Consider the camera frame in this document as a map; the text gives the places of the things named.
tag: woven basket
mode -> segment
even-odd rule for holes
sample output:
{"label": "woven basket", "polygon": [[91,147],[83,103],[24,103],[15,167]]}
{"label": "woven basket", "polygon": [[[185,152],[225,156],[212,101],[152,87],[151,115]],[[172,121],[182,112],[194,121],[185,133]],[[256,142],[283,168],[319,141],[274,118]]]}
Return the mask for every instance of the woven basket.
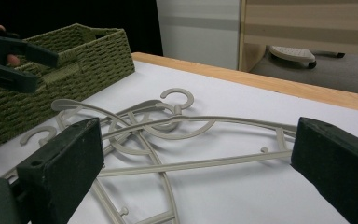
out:
{"label": "woven basket", "polygon": [[59,67],[21,59],[15,69],[38,76],[38,89],[26,94],[0,88],[0,145],[55,116],[55,99],[82,101],[135,70],[123,29],[76,23],[25,40],[57,52]]}

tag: wall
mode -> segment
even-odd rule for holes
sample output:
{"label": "wall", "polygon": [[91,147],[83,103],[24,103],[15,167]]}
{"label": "wall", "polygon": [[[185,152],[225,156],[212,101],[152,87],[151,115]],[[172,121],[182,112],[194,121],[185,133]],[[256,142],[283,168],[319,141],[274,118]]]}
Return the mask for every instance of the wall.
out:
{"label": "wall", "polygon": [[238,68],[239,0],[157,0],[163,54]]}

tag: white tabletop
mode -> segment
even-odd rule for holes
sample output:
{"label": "white tabletop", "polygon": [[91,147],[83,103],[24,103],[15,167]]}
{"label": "white tabletop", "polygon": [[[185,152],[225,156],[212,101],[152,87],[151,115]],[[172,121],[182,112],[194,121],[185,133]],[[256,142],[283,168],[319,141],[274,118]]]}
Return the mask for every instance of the white tabletop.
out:
{"label": "white tabletop", "polygon": [[[297,125],[300,117],[307,117],[329,122],[358,136],[356,110],[149,63],[135,61],[135,67],[135,73],[83,102],[118,112],[146,100],[160,99],[168,89],[181,88],[195,97],[194,104],[183,112],[187,116],[229,116],[292,125]],[[176,93],[160,100],[181,104],[185,97]],[[58,127],[55,119],[39,126],[46,125]],[[20,136],[0,146],[0,175],[37,150],[37,141],[44,135],[34,136],[24,147],[20,146]],[[259,153],[262,147],[271,150],[276,147],[270,135],[232,124],[218,124],[209,132],[186,140],[149,140],[162,163],[238,156]],[[138,165],[133,158],[115,152],[105,158],[105,164],[107,168]],[[181,223],[346,223],[316,188],[290,166],[290,158],[167,174]],[[99,180],[118,210],[123,206],[129,209],[130,213],[123,217],[126,223],[168,210],[156,174],[99,177]],[[110,222],[91,191],[70,223]]]}

